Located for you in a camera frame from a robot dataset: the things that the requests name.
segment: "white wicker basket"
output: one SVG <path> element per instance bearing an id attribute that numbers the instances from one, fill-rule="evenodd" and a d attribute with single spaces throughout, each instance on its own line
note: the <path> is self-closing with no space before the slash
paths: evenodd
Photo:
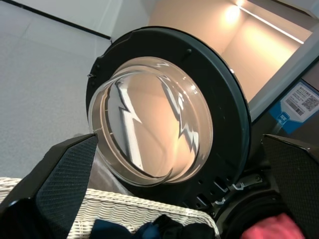
<path id="1" fill-rule="evenodd" d="M 20 179 L 17 178 L 0 177 L 0 202 L 19 181 Z M 219 238 L 216 223 L 204 212 L 94 189 L 87 190 L 68 238 L 89 238 L 96 219 L 121 224 L 133 232 L 162 214 L 168 215 L 183 225 L 208 224 L 214 228 L 216 238 Z"/>

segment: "red cloth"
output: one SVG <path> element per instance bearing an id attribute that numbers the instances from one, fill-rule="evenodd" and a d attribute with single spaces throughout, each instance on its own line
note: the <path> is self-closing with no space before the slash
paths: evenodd
<path id="1" fill-rule="evenodd" d="M 286 214 L 264 219 L 246 230 L 242 239 L 304 239 L 294 221 Z"/>

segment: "barcode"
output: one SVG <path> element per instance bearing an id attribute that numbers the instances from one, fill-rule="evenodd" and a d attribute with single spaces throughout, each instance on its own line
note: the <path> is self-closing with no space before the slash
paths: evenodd
<path id="1" fill-rule="evenodd" d="M 302 103 L 302 105 L 306 107 L 308 111 L 312 111 L 319 105 L 319 100 L 316 99 L 314 96 L 310 96 L 308 99 L 306 99 L 305 102 Z"/>
<path id="2" fill-rule="evenodd" d="M 300 116 L 302 116 L 304 114 L 304 112 L 302 112 L 296 105 L 294 102 L 292 102 L 290 99 L 286 100 L 286 103 L 294 109 L 294 111 L 297 112 L 297 114 L 299 114 Z"/>

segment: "qr code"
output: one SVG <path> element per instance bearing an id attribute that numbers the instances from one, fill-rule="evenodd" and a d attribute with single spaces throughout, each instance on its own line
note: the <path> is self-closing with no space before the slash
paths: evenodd
<path id="1" fill-rule="evenodd" d="M 319 105 L 319 100 L 316 99 L 314 96 L 310 96 L 308 99 L 306 99 L 305 102 L 302 103 L 302 105 L 306 107 L 308 111 L 312 111 Z"/>

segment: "clothing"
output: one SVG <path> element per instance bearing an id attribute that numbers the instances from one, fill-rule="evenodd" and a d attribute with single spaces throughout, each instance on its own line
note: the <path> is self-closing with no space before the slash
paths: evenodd
<path id="1" fill-rule="evenodd" d="M 214 229 L 206 224 L 183 226 L 166 215 L 153 223 L 146 223 L 132 235 L 124 226 L 103 220 L 96 220 L 90 239 L 213 239 Z"/>
<path id="2" fill-rule="evenodd" d="M 304 239 L 294 221 L 286 214 L 264 219 L 246 230 L 242 239 Z"/>
<path id="3" fill-rule="evenodd" d="M 173 221 L 166 215 L 157 218 L 153 225 L 158 227 L 162 239 L 213 239 L 215 231 L 206 224 L 194 223 L 187 226 Z"/>
<path id="4" fill-rule="evenodd" d="M 158 228 L 146 223 L 132 235 L 124 226 L 103 220 L 96 220 L 90 239 L 161 239 Z"/>

